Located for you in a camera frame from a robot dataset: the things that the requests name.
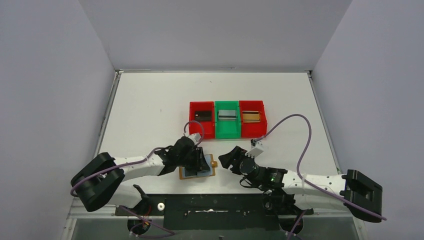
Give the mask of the green plastic bin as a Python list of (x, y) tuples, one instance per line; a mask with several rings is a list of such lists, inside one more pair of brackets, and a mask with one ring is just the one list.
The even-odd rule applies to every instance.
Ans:
[[(241, 113), (238, 101), (215, 101), (215, 138), (240, 139), (241, 138)], [(218, 120), (218, 110), (236, 110), (236, 120)]]

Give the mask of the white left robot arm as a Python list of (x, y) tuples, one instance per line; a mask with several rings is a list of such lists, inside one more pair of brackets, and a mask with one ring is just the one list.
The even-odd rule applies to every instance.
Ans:
[(182, 136), (175, 144), (155, 147), (146, 156), (112, 157), (108, 152), (98, 154), (70, 181), (70, 194), (79, 198), (88, 212), (105, 205), (133, 209), (146, 195), (139, 186), (124, 185), (125, 181), (145, 176), (163, 176), (181, 167), (192, 175), (212, 170), (199, 144), (199, 133)]

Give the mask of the gold card in bin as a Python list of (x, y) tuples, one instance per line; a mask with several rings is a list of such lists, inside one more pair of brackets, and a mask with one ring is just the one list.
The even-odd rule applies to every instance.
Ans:
[(259, 123), (261, 121), (261, 114), (259, 111), (242, 111), (242, 121), (244, 123)]

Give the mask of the right red plastic bin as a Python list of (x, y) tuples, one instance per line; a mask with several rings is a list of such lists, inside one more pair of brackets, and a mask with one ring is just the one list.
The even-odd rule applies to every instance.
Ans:
[[(262, 100), (240, 100), (241, 138), (259, 138), (267, 133), (268, 122)], [(260, 122), (243, 122), (242, 111), (259, 111)]]

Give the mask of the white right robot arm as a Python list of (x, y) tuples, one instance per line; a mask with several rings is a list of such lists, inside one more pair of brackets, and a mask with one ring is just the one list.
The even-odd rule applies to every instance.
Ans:
[(221, 166), (242, 176), (246, 188), (268, 192), (266, 202), (272, 209), (298, 214), (304, 210), (331, 209), (350, 212), (354, 217), (380, 223), (382, 187), (357, 170), (346, 174), (310, 175), (283, 168), (264, 167), (255, 158), (264, 152), (256, 144), (250, 150), (236, 146), (218, 157)]

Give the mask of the red plastic bin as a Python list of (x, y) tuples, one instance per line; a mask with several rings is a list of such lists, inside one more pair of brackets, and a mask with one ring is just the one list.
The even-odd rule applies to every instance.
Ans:
[(189, 124), (189, 133), (200, 133), (205, 140), (213, 140), (216, 138), (215, 131), (215, 103), (213, 101), (192, 101), (189, 103), (189, 121), (194, 120), (195, 111), (211, 111), (212, 121), (196, 121), (198, 123)]
[[(259, 138), (267, 133), (268, 122), (262, 100), (240, 100), (241, 138)], [(242, 111), (259, 111), (260, 122), (243, 122)]]

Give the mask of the black card in bin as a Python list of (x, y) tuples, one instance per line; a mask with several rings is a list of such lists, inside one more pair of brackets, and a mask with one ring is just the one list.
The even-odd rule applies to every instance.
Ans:
[(210, 110), (195, 111), (194, 120), (197, 122), (210, 122), (212, 121), (212, 112)]

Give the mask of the silver card in bin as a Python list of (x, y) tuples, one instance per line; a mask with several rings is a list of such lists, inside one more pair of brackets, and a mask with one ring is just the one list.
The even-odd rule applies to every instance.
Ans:
[(237, 119), (237, 111), (234, 109), (220, 109), (217, 116), (219, 121), (235, 121)]

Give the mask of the yellow leather card holder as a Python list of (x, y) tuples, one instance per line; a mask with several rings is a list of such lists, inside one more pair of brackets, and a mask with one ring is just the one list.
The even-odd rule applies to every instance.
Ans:
[(216, 175), (216, 168), (218, 167), (218, 162), (214, 159), (213, 154), (206, 154), (205, 160), (207, 165), (209, 166), (208, 171), (200, 171), (200, 172), (190, 172), (186, 170), (184, 167), (180, 166), (178, 168), (179, 179), (180, 180), (189, 180), (189, 179), (198, 179), (198, 178), (207, 178), (213, 177)]

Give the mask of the left red plastic bin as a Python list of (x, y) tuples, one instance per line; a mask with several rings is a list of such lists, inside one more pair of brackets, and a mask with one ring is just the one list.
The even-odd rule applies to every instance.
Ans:
[(189, 133), (200, 133), (205, 140), (213, 140), (216, 138), (215, 131), (215, 103), (213, 101), (192, 101), (189, 103), (189, 121), (194, 120), (195, 111), (211, 111), (212, 121), (196, 121), (198, 123), (189, 124)]

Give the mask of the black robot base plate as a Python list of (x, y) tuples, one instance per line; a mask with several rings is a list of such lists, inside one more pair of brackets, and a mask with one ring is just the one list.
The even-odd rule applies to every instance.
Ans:
[(115, 210), (120, 217), (138, 214), (161, 220), (173, 231), (260, 229), (295, 234), (305, 225), (301, 213), (293, 197), (267, 193), (150, 194), (129, 212)]

